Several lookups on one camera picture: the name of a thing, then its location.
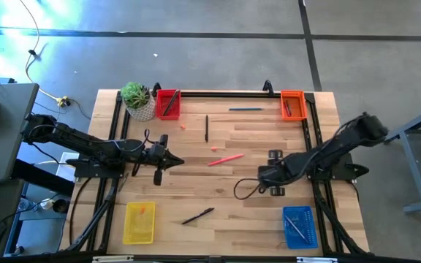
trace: gray floor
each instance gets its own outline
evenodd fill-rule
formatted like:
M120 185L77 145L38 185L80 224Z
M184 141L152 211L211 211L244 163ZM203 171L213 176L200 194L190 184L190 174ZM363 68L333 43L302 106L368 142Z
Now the gray floor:
M295 0L26 3L40 28L303 33ZM306 0L306 8L313 34L421 35L421 0ZM0 1L0 26L33 28L33 23L19 1ZM0 76L26 81L23 67L34 41L35 37L16 31L0 36ZM270 79L278 90L314 89L304 40L41 37L37 49L42 58L32 64L31 77L56 96L78 100L86 112L91 112L99 88L120 88L131 80L146 85L160 82L164 88L259 90ZM367 111L393 129L421 113L421 42L315 40L314 52L322 90L335 93L342 121ZM42 94L37 102L57 110ZM34 112L50 113L39 106ZM83 131L88 128L88 120L76 107L70 107L60 121ZM58 158L63 151L55 145L42 148ZM353 156L371 169L358 182L371 251L421 259L421 213L402 212L404 205L419 197L401 145L361 148ZM20 157L47 160L26 146ZM20 243L39 246L33 251L45 249L41 240L22 238Z

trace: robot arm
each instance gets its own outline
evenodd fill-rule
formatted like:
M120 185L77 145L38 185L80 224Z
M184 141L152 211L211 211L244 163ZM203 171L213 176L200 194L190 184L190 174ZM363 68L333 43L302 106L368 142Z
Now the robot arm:
M80 153L83 159L67 160L68 164L80 171L85 171L83 177L114 178L122 174L126 162L154 165L157 167L154 184L160 185L162 170L183 164L184 161L172 155L167 149L168 136L162 135L160 141L152 142L150 148L140 140L101 140L64 123L59 123L50 115L29 114L23 128L23 141L54 142Z
M384 140L387 129L368 113L345 123L331 140L305 153L292 153L275 164L259 167L258 180L264 188L282 186L300 179L305 171L330 169L338 160L362 146L375 146Z

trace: orange marker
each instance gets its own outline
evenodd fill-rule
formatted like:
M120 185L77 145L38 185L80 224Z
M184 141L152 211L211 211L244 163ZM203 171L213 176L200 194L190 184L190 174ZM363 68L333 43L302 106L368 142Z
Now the orange marker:
M211 163L208 163L208 166L213 166L213 165L216 165L216 164L221 164L223 162L230 161L230 160L233 160L233 159L236 159L236 158L240 158L240 157L243 157L243 156L245 156L245 155L244 154L237 154L235 156L230 156L230 157L222 158L222 159L220 159L218 161L213 161Z

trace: green plant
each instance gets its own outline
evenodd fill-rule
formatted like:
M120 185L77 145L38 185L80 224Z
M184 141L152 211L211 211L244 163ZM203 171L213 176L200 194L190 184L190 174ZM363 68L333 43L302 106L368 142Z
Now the green plant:
M139 109L147 104L150 94L144 85L130 82L121 89L121 97L128 108Z

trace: potted plant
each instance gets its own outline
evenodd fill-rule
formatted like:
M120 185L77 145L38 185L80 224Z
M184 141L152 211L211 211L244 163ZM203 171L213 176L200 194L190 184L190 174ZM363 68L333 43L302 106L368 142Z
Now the potted plant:
M121 89L126 109L133 119L148 121L155 116L155 100L144 85L130 82Z

